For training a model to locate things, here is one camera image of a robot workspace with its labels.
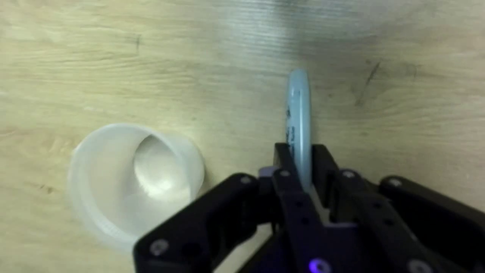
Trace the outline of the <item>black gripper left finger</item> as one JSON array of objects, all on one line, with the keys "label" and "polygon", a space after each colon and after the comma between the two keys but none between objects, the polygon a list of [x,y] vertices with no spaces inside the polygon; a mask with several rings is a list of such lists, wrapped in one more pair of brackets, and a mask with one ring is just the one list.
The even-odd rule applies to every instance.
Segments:
[{"label": "black gripper left finger", "polygon": [[316,273],[325,256],[323,226],[287,144],[275,145],[275,160],[267,176],[226,177],[138,239],[135,273],[213,273],[261,224],[273,235],[243,265],[246,271]]}]

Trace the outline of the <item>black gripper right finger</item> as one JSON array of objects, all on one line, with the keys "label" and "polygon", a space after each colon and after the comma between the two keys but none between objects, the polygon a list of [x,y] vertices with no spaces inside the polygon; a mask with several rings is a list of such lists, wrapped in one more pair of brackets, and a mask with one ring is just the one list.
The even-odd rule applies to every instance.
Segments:
[{"label": "black gripper right finger", "polygon": [[484,273],[485,213],[414,180],[378,185],[313,147],[313,183],[334,223],[355,223],[395,273]]}]

